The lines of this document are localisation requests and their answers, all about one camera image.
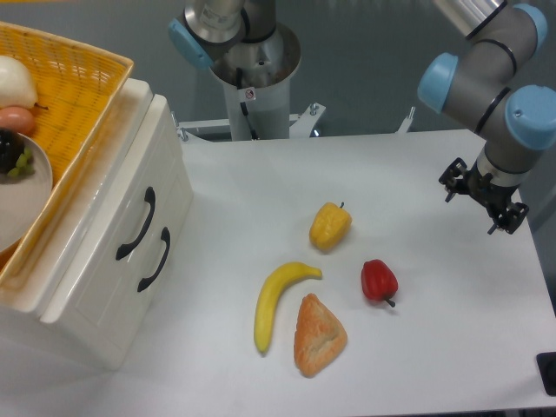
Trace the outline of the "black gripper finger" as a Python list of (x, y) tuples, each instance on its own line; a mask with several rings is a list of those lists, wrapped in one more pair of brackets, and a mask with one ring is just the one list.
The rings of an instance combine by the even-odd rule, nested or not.
[(469, 195), (467, 174), (467, 165), (460, 157), (447, 166), (439, 178), (439, 183), (447, 192), (445, 202), (450, 202), (455, 195)]
[(493, 225), (487, 231), (489, 235), (496, 230), (512, 235), (526, 219), (529, 207), (522, 202), (509, 202), (502, 205), (489, 204), (486, 211), (493, 221)]

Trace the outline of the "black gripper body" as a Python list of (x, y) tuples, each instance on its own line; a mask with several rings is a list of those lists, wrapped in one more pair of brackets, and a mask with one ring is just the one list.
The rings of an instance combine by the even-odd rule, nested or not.
[(481, 175), (476, 167), (472, 167), (463, 175), (468, 194), (490, 216), (507, 216), (519, 213), (520, 205), (513, 202), (515, 187), (502, 187), (492, 183), (491, 174)]

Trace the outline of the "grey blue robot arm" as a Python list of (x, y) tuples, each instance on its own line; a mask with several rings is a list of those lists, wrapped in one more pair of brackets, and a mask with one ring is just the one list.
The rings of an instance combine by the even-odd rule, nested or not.
[[(555, 142), (554, 91), (508, 87), (545, 41), (546, 18), (531, 5), (505, 1), (439, 1), (437, 8), (472, 46), (463, 57), (437, 56), (417, 95), (485, 142), (472, 167), (456, 160), (440, 183), (449, 195), (483, 206), (494, 229), (512, 233), (528, 213), (513, 193)], [(233, 139), (289, 137), (289, 82), (301, 46), (278, 23), (274, 2), (189, 1), (168, 33), (190, 64), (222, 84)]]

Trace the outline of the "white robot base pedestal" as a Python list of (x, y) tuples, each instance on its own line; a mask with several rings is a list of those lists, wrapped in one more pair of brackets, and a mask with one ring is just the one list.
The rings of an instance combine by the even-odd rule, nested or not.
[(259, 43), (238, 43), (211, 68), (220, 82), (231, 139), (289, 137), (290, 81), (301, 62), (295, 33), (279, 23)]

